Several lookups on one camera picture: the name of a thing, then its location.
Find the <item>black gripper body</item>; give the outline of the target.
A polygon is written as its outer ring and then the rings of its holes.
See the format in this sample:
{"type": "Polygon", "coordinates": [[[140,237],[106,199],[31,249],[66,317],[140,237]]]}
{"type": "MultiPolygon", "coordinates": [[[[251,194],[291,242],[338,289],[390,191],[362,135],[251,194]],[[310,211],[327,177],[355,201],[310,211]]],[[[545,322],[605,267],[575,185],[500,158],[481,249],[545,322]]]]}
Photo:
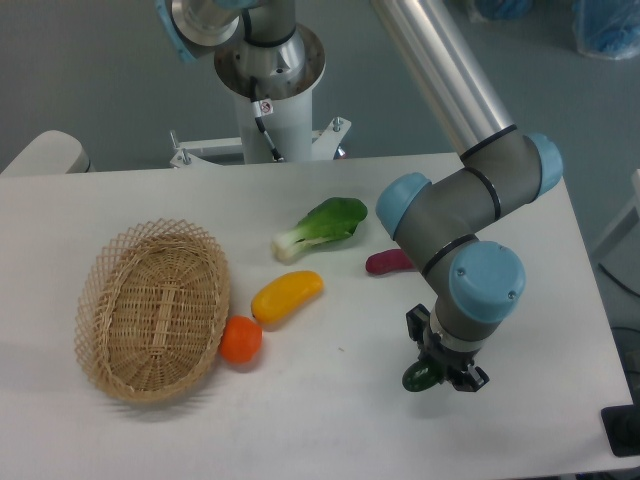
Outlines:
{"type": "Polygon", "coordinates": [[[475,365],[474,356],[478,350],[471,352],[461,352],[449,348],[445,344],[444,331],[440,327],[431,327],[432,320],[436,319],[435,314],[431,314],[429,310],[422,304],[418,304],[406,313],[406,323],[408,327],[409,338],[414,341],[417,346],[424,344],[438,364],[446,379],[446,371],[448,367],[456,369],[466,369],[468,365],[475,365]]]}

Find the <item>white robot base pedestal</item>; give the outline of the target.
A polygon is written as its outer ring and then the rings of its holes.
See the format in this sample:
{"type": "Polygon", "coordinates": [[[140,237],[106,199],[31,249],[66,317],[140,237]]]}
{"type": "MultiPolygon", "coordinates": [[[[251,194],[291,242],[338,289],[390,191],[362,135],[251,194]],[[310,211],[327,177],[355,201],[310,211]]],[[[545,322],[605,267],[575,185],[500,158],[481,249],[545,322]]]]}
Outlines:
{"type": "Polygon", "coordinates": [[[312,126],[313,90],[326,65],[324,47],[307,27],[275,47],[242,39],[219,47],[215,73],[231,95],[239,135],[180,141],[171,134],[174,168],[221,163],[240,154],[246,164],[334,160],[345,156],[342,142],[351,122],[334,117],[320,130],[312,126]]]}

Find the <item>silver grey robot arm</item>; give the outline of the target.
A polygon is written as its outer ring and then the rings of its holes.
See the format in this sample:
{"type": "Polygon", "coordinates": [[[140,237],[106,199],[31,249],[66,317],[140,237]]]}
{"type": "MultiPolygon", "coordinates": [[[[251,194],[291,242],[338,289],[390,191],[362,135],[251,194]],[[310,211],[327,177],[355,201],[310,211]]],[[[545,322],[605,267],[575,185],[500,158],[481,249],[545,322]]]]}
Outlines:
{"type": "MultiPolygon", "coordinates": [[[[315,34],[291,1],[159,1],[156,12],[181,60],[212,54],[238,99],[246,163],[318,158],[310,106],[299,106],[325,68],[315,34]]],[[[462,168],[438,182],[414,173],[392,182],[377,216],[437,296],[407,313],[417,361],[405,389],[442,382],[475,392],[488,382],[475,364],[486,339],[525,287],[510,249],[480,230],[535,201],[562,178],[556,145],[520,133],[440,1],[377,1],[374,9],[439,119],[462,168]]]]}

